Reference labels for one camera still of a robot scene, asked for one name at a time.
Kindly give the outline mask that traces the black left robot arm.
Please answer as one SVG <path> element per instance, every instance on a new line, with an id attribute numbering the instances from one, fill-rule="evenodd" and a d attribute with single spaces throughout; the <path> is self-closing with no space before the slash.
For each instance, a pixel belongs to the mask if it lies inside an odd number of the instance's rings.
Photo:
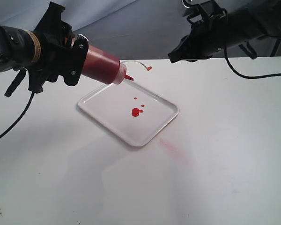
<path id="1" fill-rule="evenodd" d="M 33 31 L 0 25 L 0 72 L 14 70 L 6 97 L 10 97 L 26 75 L 28 90 L 43 92 L 45 82 L 54 83 L 62 76 L 68 86 L 75 86 L 81 76 L 89 49 L 83 35 L 75 36 L 72 27 L 62 21 L 65 7 L 50 2 Z"/>

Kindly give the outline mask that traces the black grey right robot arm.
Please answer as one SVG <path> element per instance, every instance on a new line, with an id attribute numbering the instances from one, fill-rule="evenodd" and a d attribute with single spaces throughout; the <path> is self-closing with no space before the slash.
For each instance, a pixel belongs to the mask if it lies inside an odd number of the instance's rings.
<path id="1" fill-rule="evenodd" d="M 230 13 L 214 0 L 198 4 L 184 0 L 182 5 L 191 32 L 168 54 L 171 63 L 207 60 L 224 48 L 254 39 L 281 38 L 281 0 L 253 0 Z"/>

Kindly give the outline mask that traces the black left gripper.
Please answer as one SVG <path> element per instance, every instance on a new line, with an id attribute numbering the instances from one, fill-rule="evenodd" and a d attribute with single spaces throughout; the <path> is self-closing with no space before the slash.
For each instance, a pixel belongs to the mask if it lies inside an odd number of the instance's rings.
<path id="1" fill-rule="evenodd" d="M 68 86 L 77 85 L 89 49 L 86 37 L 74 38 L 72 27 L 62 21 L 64 6 L 50 2 L 40 22 L 33 30 L 40 53 L 37 62 L 28 69 L 31 92 L 42 92 L 45 82 L 54 83 L 59 76 Z"/>

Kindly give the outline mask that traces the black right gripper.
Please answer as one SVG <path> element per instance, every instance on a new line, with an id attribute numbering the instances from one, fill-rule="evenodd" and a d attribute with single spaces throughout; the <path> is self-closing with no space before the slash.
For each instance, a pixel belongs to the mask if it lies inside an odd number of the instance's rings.
<path id="1" fill-rule="evenodd" d="M 208 45 L 212 44 L 212 32 L 215 24 L 225 15 L 224 10 L 214 0 L 197 3 L 183 0 L 183 16 L 191 24 L 191 33 L 184 36 L 178 46 L 168 53 L 171 63 L 179 61 L 197 61 L 210 59 L 216 52 Z"/>

